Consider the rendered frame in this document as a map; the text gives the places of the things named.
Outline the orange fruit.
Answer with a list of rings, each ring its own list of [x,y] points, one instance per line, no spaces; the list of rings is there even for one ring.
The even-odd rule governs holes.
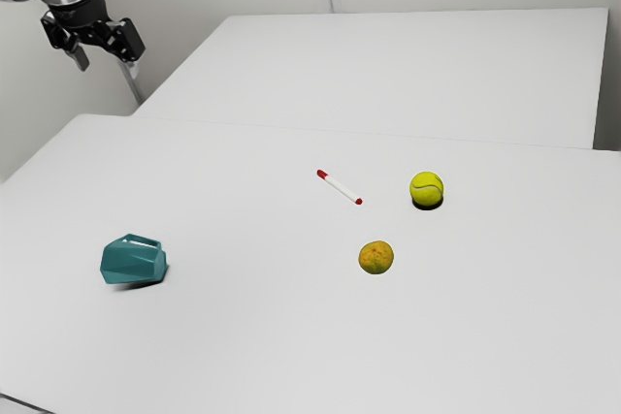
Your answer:
[[[359,252],[358,264],[369,274],[382,274],[388,271],[394,262],[392,246],[383,240],[365,244]]]

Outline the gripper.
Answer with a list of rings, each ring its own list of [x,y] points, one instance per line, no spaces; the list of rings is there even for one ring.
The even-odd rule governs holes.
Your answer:
[[[146,51],[145,43],[134,22],[125,17],[112,21],[105,0],[81,0],[64,5],[49,6],[41,17],[50,45],[71,58],[81,72],[90,61],[82,44],[104,47],[114,55],[130,78],[139,74],[138,62]]]

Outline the teal faceted mug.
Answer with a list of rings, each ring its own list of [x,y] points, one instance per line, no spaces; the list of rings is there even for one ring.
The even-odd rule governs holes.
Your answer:
[[[167,268],[167,256],[161,242],[134,234],[107,244],[100,264],[100,272],[107,284],[161,282]]]

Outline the red and white pen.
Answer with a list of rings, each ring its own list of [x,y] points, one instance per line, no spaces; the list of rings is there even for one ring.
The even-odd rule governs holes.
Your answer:
[[[330,186],[332,186],[334,189],[336,189],[337,191],[339,191],[341,194],[343,194],[345,197],[347,197],[350,201],[352,201],[354,204],[356,204],[357,206],[361,206],[363,204],[363,200],[360,196],[358,196],[357,194],[355,194],[352,190],[350,190],[349,188],[347,188],[346,186],[344,186],[342,183],[340,183],[339,181],[337,181],[335,178],[333,178],[332,176],[328,175],[326,172],[324,172],[321,169],[318,169],[316,171],[316,174],[319,178],[321,178],[322,180],[324,180],[326,183],[328,183]]]

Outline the yellow tennis ball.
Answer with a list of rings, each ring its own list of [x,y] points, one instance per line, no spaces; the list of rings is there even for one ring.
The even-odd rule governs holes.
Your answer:
[[[441,178],[433,172],[420,172],[409,183],[412,200],[419,206],[433,207],[443,199],[444,186]]]

